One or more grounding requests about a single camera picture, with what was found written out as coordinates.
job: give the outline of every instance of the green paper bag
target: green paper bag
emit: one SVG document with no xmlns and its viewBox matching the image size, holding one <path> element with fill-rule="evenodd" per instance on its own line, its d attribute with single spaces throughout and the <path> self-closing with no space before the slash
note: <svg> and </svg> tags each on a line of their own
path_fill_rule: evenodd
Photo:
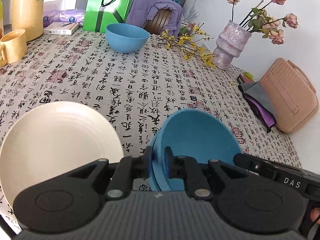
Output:
<svg viewBox="0 0 320 240">
<path fill-rule="evenodd" d="M 86 31 L 106 32 L 112 23 L 124 23 L 130 11 L 132 0 L 88 0 L 85 10 L 83 29 Z"/>
</svg>

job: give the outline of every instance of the white plate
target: white plate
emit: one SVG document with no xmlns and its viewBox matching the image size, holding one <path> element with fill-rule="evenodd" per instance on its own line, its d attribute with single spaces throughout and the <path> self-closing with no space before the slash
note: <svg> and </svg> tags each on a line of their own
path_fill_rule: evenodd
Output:
<svg viewBox="0 0 320 240">
<path fill-rule="evenodd" d="M 0 150 L 0 180 L 9 205 L 22 190 L 99 158 L 116 163 L 122 145 L 112 125 L 94 109 L 53 102 L 21 117 Z"/>
</svg>

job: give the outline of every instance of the pink handbag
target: pink handbag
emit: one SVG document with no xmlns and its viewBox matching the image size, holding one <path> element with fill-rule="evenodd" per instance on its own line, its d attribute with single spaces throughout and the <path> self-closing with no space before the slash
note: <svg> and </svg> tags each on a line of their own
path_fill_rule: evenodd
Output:
<svg viewBox="0 0 320 240">
<path fill-rule="evenodd" d="M 316 89 L 291 61 L 278 58 L 260 80 L 276 112 L 279 130 L 292 133 L 319 111 Z"/>
</svg>

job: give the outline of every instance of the table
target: table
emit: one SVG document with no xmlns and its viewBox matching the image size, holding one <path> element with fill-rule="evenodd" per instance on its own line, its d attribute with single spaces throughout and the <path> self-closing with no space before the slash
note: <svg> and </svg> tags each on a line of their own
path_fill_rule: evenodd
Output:
<svg viewBox="0 0 320 240">
<path fill-rule="evenodd" d="M 229 127 L 242 151 L 296 167 L 301 164 L 290 137 L 276 128 L 267 134 L 236 85 L 242 73 L 185 61 L 158 46 L 151 36 L 135 53 L 119 53 L 103 33 L 77 30 L 72 36 L 43 35 L 28 43 L 28 54 L 0 69 L 0 137 L 31 109 L 74 101 L 105 116 L 116 130 L 124 155 L 141 155 L 165 119 L 183 108 L 202 109 Z M 147 181 L 134 188 L 149 190 Z M 15 220 L 0 192 L 0 213 Z"/>
</svg>

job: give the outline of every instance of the blue plastic bowl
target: blue plastic bowl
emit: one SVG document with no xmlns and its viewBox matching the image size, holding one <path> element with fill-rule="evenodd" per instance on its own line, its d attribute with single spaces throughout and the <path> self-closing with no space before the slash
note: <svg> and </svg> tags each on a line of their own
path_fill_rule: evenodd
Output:
<svg viewBox="0 0 320 240">
<path fill-rule="evenodd" d="M 241 153 L 229 129 L 204 111 L 184 109 L 170 115 L 157 133 L 153 145 L 151 189 L 184 190 L 183 180 L 168 179 L 164 148 L 170 146 L 175 156 L 191 156 L 199 163 L 218 159 L 233 165 L 233 157 Z"/>
<path fill-rule="evenodd" d="M 125 23 L 110 24 L 106 28 L 106 40 L 116 51 L 129 53 L 142 48 L 150 37 L 146 30 Z"/>
</svg>

